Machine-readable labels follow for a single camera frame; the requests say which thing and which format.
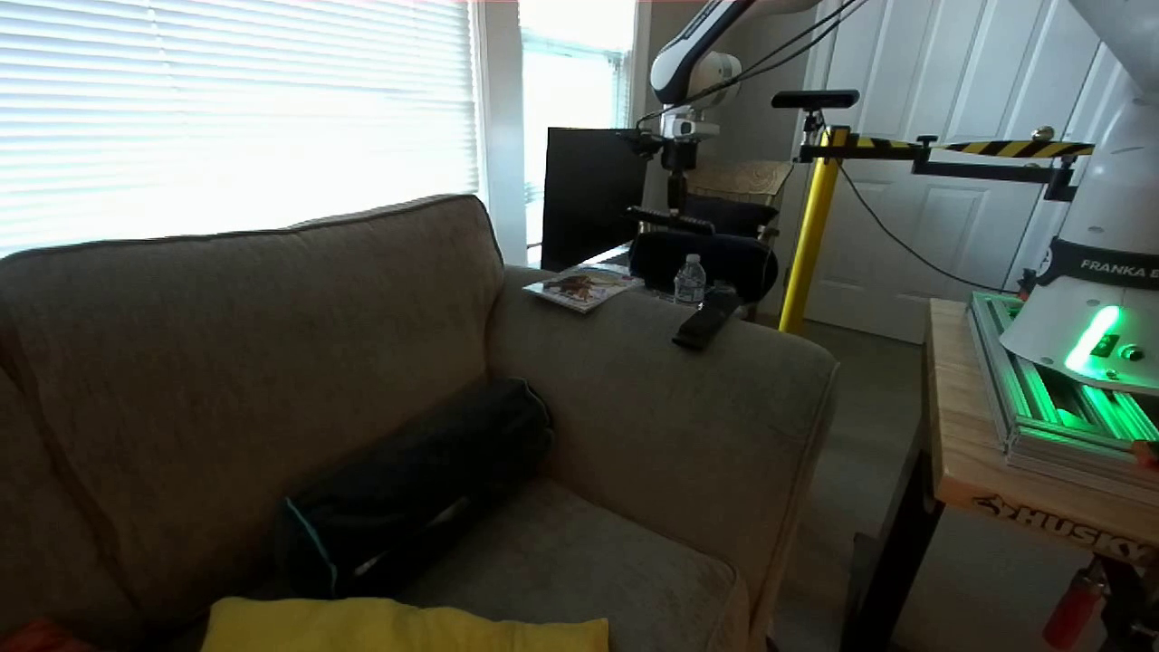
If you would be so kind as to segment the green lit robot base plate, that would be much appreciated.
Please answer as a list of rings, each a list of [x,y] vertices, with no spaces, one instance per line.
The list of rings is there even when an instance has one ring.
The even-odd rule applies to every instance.
[[[998,343],[1019,302],[973,292],[967,319],[998,409],[998,448],[1014,458],[1095,458],[1135,464],[1159,444],[1156,401],[1078,383]]]

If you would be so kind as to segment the magazine on sofa arm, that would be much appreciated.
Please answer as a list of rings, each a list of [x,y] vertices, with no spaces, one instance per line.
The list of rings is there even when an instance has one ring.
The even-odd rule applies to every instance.
[[[567,269],[549,278],[527,283],[532,297],[559,304],[559,307],[567,307],[567,310],[578,310],[578,315],[607,304],[611,297],[618,297],[628,290],[636,290],[636,278],[618,277],[618,272],[606,272],[606,269]]]

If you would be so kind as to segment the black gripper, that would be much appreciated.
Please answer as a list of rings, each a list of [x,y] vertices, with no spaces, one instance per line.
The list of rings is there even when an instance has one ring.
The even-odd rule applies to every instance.
[[[636,116],[634,134],[666,169],[690,169],[700,141],[718,136],[719,128],[702,121],[694,106],[661,106]]]

